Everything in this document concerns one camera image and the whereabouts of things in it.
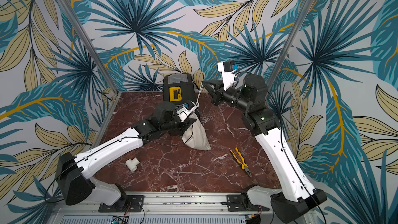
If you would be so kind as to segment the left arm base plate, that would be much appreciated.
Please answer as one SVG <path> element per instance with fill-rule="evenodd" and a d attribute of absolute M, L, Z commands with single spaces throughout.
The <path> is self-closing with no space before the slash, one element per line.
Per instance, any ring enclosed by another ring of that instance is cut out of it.
<path fill-rule="evenodd" d="M 142 211 L 144 199 L 143 195 L 127 195 L 111 206 L 101 203 L 98 211 L 100 213 L 139 213 Z"/>

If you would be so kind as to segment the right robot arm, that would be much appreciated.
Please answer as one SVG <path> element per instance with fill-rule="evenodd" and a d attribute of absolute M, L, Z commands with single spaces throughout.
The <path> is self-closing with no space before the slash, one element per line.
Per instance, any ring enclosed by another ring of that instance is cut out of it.
<path fill-rule="evenodd" d="M 243 112 L 242 120 L 265 151 L 281 185 L 281 192 L 261 186 L 243 190 L 246 201 L 271 209 L 285 224 L 293 222 L 327 200 L 325 192 L 316 189 L 301 170 L 287 145 L 282 126 L 266 105 L 268 87 L 260 75 L 249 74 L 241 89 L 222 80 L 207 80 L 203 87 L 217 106 L 223 102 Z"/>

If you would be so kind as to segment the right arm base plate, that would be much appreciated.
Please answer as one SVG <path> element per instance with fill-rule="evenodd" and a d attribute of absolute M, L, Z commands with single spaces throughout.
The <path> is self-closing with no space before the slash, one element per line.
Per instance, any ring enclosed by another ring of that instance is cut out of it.
<path fill-rule="evenodd" d="M 229 212 L 267 212 L 270 210 L 268 207 L 253 205 L 244 194 L 227 195 L 227 199 L 221 202 L 221 205 L 227 206 Z"/>

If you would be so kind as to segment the cream cloth soil bag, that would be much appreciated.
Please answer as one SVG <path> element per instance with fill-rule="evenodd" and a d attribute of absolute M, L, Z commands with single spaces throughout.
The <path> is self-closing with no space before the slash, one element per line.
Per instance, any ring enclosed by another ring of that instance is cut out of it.
<path fill-rule="evenodd" d="M 203 87 L 201 86 L 197 98 L 198 104 L 202 89 Z M 211 146 L 208 141 L 205 128 L 200 121 L 200 117 L 195 112 L 189 117 L 195 118 L 196 122 L 182 135 L 183 143 L 193 149 L 202 150 L 202 151 L 211 150 Z"/>

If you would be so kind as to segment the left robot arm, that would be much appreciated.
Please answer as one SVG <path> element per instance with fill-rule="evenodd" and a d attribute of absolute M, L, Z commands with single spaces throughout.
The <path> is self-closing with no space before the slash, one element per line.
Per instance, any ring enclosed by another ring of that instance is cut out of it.
<path fill-rule="evenodd" d="M 124 154 L 159 139 L 165 133 L 171 136 L 184 134 L 196 122 L 191 116 L 197 107 L 194 102 L 180 107 L 172 102 L 162 102 L 152 115 L 102 145 L 77 155 L 70 152 L 61 155 L 56 182 L 65 204 L 71 206 L 91 201 L 115 209 L 125 209 L 129 206 L 129 201 L 121 186 L 100 181 L 94 175 Z"/>

